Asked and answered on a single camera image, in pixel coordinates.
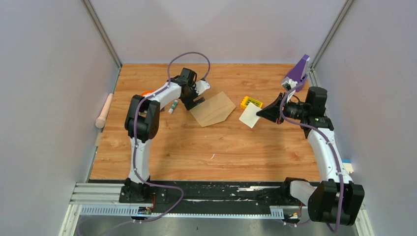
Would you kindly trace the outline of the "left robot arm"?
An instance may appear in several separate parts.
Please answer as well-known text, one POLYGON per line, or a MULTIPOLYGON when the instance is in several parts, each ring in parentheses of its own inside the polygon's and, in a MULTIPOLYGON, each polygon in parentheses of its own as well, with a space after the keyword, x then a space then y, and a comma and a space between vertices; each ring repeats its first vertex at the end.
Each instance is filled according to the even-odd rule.
POLYGON ((202 94, 208 89, 210 84, 205 77, 198 80, 195 71, 183 68, 150 94, 132 97, 124 122, 132 148, 131 168, 123 189, 132 192, 137 202, 150 199, 151 191, 145 182, 150 177, 150 146, 159 129, 161 109, 179 99, 189 111, 204 102, 202 94))

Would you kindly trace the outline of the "letter paper sheet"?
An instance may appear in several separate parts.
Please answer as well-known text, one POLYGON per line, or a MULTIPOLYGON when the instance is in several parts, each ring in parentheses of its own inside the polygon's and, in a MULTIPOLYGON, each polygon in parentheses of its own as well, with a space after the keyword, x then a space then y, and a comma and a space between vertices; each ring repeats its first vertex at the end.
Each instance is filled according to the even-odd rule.
POLYGON ((257 115, 257 112, 261 110, 260 107, 256 106, 253 103, 249 103, 244 109, 243 113, 239 117, 239 121, 244 123, 250 128, 253 128, 261 117, 257 115))

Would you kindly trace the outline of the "brown paper envelope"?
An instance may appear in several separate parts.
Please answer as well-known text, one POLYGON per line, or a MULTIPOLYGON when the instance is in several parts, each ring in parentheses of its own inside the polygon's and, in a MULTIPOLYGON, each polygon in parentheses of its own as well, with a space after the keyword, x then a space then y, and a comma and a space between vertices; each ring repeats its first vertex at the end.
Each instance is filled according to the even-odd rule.
POLYGON ((201 127, 223 122, 236 108, 225 92, 218 93, 190 110, 190 113, 201 127))

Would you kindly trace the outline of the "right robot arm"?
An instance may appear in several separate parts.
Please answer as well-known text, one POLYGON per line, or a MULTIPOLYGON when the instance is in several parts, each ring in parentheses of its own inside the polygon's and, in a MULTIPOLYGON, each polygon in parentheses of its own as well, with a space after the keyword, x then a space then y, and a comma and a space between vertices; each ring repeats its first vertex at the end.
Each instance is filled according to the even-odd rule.
POLYGON ((313 186, 305 179, 288 177, 284 180, 281 199, 290 206, 297 201, 306 205, 311 221, 351 226, 365 191, 362 185, 354 183, 338 153, 334 126, 325 115, 328 92, 321 87, 310 87, 305 101, 293 102, 290 94, 294 91, 280 93, 256 115, 277 124, 286 120, 301 127, 316 157, 321 181, 313 186))

